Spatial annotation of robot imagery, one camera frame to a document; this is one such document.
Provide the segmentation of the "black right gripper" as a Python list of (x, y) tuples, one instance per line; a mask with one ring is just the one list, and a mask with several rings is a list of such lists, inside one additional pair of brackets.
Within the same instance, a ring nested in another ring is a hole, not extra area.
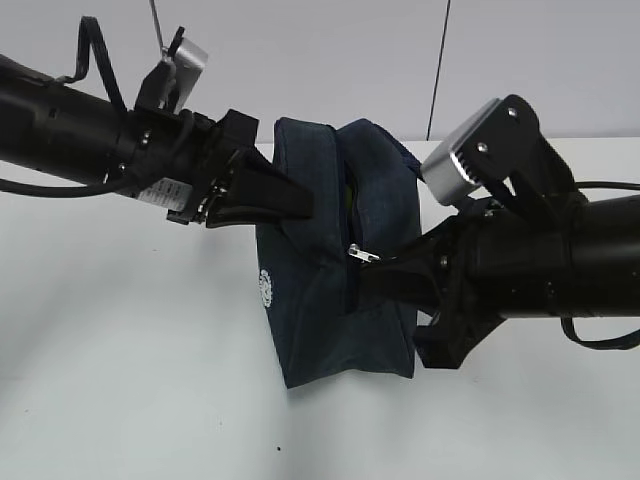
[(414, 336), (422, 365), (454, 370), (508, 319), (580, 312), (571, 234), (577, 197), (549, 197), (523, 219), (489, 198), (426, 233), (393, 227), (364, 240), (358, 280), (370, 294), (435, 305)]

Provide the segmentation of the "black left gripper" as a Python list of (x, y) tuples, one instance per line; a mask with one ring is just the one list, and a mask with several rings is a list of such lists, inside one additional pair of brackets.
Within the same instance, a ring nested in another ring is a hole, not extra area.
[(170, 222), (218, 228), (313, 216), (313, 193), (257, 151), (254, 117), (134, 109), (126, 127), (135, 143), (119, 176), (131, 183), (117, 193), (166, 209)]

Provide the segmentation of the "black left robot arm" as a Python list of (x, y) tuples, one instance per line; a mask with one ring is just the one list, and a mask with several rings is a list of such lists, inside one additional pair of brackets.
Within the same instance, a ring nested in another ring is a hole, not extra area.
[(212, 120), (143, 101), (120, 113), (108, 101), (1, 59), (1, 158), (72, 181), (28, 196), (118, 194), (208, 228), (309, 219), (312, 192), (256, 148), (257, 119), (236, 110)]

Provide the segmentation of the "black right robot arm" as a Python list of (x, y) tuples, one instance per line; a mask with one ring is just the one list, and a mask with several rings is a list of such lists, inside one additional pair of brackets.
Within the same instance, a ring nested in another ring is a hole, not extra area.
[(509, 319), (560, 322), (572, 342), (626, 351), (639, 334), (581, 337), (579, 318), (639, 313), (639, 200), (553, 198), (546, 228), (482, 198), (471, 201), (396, 253), (361, 270), (369, 294), (410, 305), (430, 317), (413, 344), (422, 364), (457, 369)]

